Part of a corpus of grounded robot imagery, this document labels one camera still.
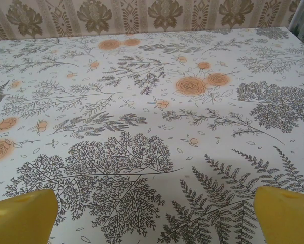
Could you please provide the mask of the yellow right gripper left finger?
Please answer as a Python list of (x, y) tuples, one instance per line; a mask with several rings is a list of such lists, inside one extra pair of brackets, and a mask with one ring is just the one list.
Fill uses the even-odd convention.
[(0, 244), (48, 244), (57, 216), (53, 190), (0, 201)]

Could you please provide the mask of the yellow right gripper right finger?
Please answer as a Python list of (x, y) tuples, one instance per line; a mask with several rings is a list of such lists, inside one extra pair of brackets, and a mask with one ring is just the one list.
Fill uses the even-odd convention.
[(259, 187), (253, 207), (267, 244), (304, 244), (304, 194)]

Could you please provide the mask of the floral patterned tablecloth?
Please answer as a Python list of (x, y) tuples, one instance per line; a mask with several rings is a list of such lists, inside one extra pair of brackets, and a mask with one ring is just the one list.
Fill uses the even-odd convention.
[(0, 41), (0, 201), (52, 189), (48, 244), (266, 244), (304, 193), (304, 43), (285, 28)]

